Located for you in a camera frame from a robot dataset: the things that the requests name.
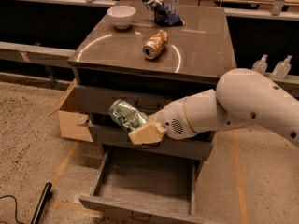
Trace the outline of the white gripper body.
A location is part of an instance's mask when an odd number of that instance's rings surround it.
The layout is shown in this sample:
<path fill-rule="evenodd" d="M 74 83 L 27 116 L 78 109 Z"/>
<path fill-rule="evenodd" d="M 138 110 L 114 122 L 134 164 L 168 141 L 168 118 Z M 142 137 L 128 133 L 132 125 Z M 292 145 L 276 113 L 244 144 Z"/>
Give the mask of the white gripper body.
<path fill-rule="evenodd" d="M 175 140 L 196 136 L 184 111 L 186 98 L 173 101 L 166 105 L 160 113 L 159 121 L 166 128 L 166 135 Z"/>

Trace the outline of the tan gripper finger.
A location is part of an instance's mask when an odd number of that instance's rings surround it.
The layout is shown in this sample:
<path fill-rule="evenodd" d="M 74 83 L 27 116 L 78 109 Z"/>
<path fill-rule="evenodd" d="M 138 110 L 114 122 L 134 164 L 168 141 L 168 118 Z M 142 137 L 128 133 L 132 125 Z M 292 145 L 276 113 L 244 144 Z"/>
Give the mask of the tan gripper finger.
<path fill-rule="evenodd" d="M 149 115 L 149 121 L 150 122 L 162 122 L 163 120 L 163 110 L 159 110 L 158 112 L 155 112 L 154 114 Z"/>
<path fill-rule="evenodd" d="M 166 128 L 159 122 L 150 122 L 128 133 L 134 145 L 159 143 L 166 134 Z"/>

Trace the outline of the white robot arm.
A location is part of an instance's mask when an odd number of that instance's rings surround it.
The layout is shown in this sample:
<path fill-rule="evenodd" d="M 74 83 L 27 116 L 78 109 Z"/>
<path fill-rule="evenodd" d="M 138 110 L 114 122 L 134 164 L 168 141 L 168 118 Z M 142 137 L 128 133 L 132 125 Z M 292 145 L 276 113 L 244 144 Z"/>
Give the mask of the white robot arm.
<path fill-rule="evenodd" d="M 237 68 L 225 73 L 215 89 L 169 103 L 129 137 L 135 145 L 153 144 L 164 136 L 181 140 L 251 124 L 265 127 L 299 147 L 298 100 L 268 77 Z"/>

